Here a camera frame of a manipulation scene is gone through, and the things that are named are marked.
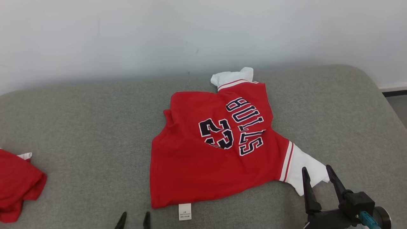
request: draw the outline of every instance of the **folded red cloth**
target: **folded red cloth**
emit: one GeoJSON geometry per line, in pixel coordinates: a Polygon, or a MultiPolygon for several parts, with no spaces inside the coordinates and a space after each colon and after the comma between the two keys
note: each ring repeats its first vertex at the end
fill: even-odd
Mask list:
{"type": "Polygon", "coordinates": [[[47,176],[30,164],[31,153],[16,156],[0,149],[0,221],[15,222],[24,200],[36,200],[47,176]]]}

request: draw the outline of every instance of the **jersey lettering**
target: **jersey lettering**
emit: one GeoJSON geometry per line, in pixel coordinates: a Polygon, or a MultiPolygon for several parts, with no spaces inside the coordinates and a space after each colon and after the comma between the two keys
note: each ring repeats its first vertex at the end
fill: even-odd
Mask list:
{"type": "Polygon", "coordinates": [[[201,131],[201,136],[207,137],[211,135],[211,131],[217,133],[221,130],[224,130],[222,131],[222,135],[224,138],[220,139],[215,143],[213,137],[209,137],[205,139],[205,142],[216,148],[222,148],[225,150],[230,149],[233,146],[233,133],[232,130],[230,129],[230,125],[226,119],[220,120],[219,125],[221,127],[216,126],[215,123],[213,123],[212,119],[207,119],[205,121],[200,122],[199,130],[201,131]]]}
{"type": "Polygon", "coordinates": [[[249,154],[249,153],[253,152],[255,149],[257,149],[263,145],[263,139],[261,137],[257,137],[256,139],[254,139],[250,142],[248,142],[248,138],[252,137],[252,136],[261,135],[264,131],[265,130],[258,131],[258,132],[252,132],[252,133],[243,132],[240,134],[240,140],[239,140],[240,156],[249,154]]]}
{"type": "Polygon", "coordinates": [[[244,125],[240,125],[239,126],[239,130],[240,131],[246,131],[246,130],[249,130],[247,127],[248,126],[252,126],[252,125],[254,125],[254,124],[257,124],[257,123],[261,123],[261,122],[263,122],[264,120],[263,120],[263,117],[258,117],[256,120],[254,120],[253,122],[251,122],[251,123],[248,123],[248,124],[244,124],[244,125]]]}
{"type": "MultiPolygon", "coordinates": [[[[263,145],[263,139],[261,137],[262,133],[265,130],[257,132],[249,132],[250,126],[256,125],[258,123],[264,122],[260,112],[257,108],[251,105],[247,100],[243,98],[237,98],[230,101],[226,105],[226,110],[228,112],[234,111],[231,115],[232,119],[236,123],[241,123],[238,126],[240,132],[240,138],[238,139],[239,155],[244,156],[255,149],[263,145]]],[[[214,146],[216,148],[230,149],[233,146],[233,131],[230,128],[227,119],[222,119],[219,122],[219,125],[215,124],[212,119],[207,119],[199,123],[199,130],[201,132],[201,137],[206,137],[204,142],[214,146]],[[223,138],[218,141],[212,137],[212,133],[218,133],[222,131],[223,138]]]]}
{"type": "Polygon", "coordinates": [[[250,106],[244,110],[238,111],[232,115],[233,120],[237,123],[241,123],[244,120],[248,120],[253,116],[259,115],[260,113],[254,106],[250,106]]]}
{"type": "Polygon", "coordinates": [[[230,101],[227,105],[226,105],[226,110],[228,110],[229,112],[238,109],[239,107],[242,107],[246,104],[248,104],[249,102],[246,101],[244,98],[240,97],[237,98],[235,100],[230,101]]]}
{"type": "Polygon", "coordinates": [[[239,145],[239,154],[240,154],[240,156],[247,155],[262,145],[263,145],[263,139],[261,137],[258,137],[255,140],[250,141],[246,145],[239,145]]]}

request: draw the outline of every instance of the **white trim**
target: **white trim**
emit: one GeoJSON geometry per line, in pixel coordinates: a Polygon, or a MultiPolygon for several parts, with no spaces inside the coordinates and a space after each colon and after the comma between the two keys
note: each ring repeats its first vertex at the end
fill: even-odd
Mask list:
{"type": "Polygon", "coordinates": [[[291,148],[292,148],[293,143],[291,141],[288,142],[288,147],[287,147],[287,151],[285,153],[285,158],[284,158],[284,163],[282,165],[282,169],[281,169],[281,176],[279,181],[283,181],[285,179],[285,173],[287,171],[287,167],[288,167],[288,161],[290,160],[290,155],[291,155],[291,148]]]}
{"type": "Polygon", "coordinates": [[[222,90],[222,89],[225,89],[225,88],[229,88],[229,87],[238,85],[238,84],[241,84],[241,83],[251,83],[251,82],[249,82],[249,81],[247,81],[247,80],[245,80],[245,79],[239,79],[239,80],[236,80],[236,81],[233,82],[233,83],[228,83],[228,84],[224,84],[224,85],[219,86],[219,87],[218,87],[218,91],[220,91],[220,90],[222,90]]]}
{"type": "Polygon", "coordinates": [[[381,92],[407,90],[407,82],[402,82],[396,85],[378,86],[381,92]]]}

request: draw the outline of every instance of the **chicago bulls jersey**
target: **chicago bulls jersey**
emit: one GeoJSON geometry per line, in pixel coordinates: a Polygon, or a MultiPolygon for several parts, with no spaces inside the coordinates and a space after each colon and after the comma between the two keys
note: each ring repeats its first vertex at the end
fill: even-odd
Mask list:
{"type": "Polygon", "coordinates": [[[312,186],[328,182],[325,166],[271,128],[265,84],[253,69],[212,76],[218,93],[177,92],[153,139],[153,208],[214,200],[268,181],[290,183],[303,195],[302,167],[312,186]]]}

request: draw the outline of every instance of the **clothing tag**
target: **clothing tag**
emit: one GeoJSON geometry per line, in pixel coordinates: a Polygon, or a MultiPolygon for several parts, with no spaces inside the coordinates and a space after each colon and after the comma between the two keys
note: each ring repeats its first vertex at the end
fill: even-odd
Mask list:
{"type": "Polygon", "coordinates": [[[191,204],[181,204],[178,205],[179,220],[191,220],[191,204]]]}

